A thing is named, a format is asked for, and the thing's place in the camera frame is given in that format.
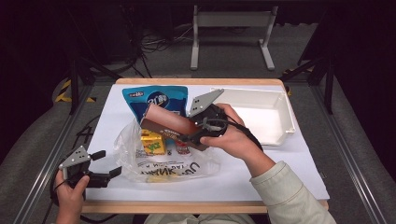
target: yellow package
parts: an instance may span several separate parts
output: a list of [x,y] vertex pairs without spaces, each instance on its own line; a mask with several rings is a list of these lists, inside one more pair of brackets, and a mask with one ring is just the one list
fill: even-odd
[[141,140],[147,155],[155,156],[166,153],[165,140],[160,134],[142,129]]

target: plastic bag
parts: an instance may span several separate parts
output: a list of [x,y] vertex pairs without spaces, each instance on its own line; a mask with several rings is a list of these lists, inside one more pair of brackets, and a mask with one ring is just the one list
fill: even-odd
[[136,182],[176,182],[217,173],[220,162],[213,147],[200,151],[194,148],[177,150],[166,146],[164,155],[148,155],[140,140],[141,128],[134,119],[117,137],[115,159],[122,174]]

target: table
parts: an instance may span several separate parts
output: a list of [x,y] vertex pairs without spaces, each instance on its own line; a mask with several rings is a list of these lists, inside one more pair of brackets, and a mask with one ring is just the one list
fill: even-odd
[[[99,120],[95,134],[88,148],[90,153],[106,148],[107,159],[101,159],[92,162],[90,169],[93,171],[112,169],[117,164],[111,159],[112,146],[115,137],[120,130],[128,123],[128,118],[132,120],[133,113],[123,99],[114,100],[121,97],[120,90],[123,87],[143,86],[143,85],[185,85],[191,89],[207,91],[212,86],[227,86],[229,88],[250,88],[256,90],[284,90],[282,82],[278,79],[239,79],[239,78],[123,78],[119,79],[116,85],[113,85],[112,91],[107,98],[102,116]],[[309,153],[309,149],[303,139],[301,130],[298,127],[297,120],[296,132],[288,137],[284,144],[278,148],[265,148],[265,152],[275,161],[284,160],[294,172],[303,180],[308,189],[314,195],[319,197],[319,201],[323,206],[328,208],[327,200],[329,195],[321,180],[315,164]],[[298,141],[301,147],[292,147]],[[224,183],[228,188],[224,188],[219,183],[218,178],[221,175],[205,177],[205,179],[193,179],[189,181],[172,183],[172,184],[148,184],[133,183],[124,176],[113,178],[106,189],[87,189],[87,201],[83,206],[83,213],[135,213],[135,214],[152,214],[152,213],[189,213],[189,214],[207,214],[207,213],[247,213],[258,214],[265,213],[266,207],[262,203],[260,196],[248,183],[249,173],[242,161],[229,156],[227,162],[240,162],[238,169],[239,179],[229,180]],[[201,189],[196,187],[202,183],[210,185],[210,188]],[[234,195],[233,190],[229,186],[238,185],[237,188],[243,188],[243,193]],[[193,190],[199,196],[190,194],[187,190]],[[213,192],[216,189],[227,189],[224,192]]]

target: blue snack bag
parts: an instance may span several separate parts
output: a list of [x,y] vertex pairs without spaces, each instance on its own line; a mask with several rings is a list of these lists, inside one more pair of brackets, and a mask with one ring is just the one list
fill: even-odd
[[185,86],[146,86],[122,90],[122,95],[136,116],[143,118],[149,104],[159,105],[186,117],[188,89]]

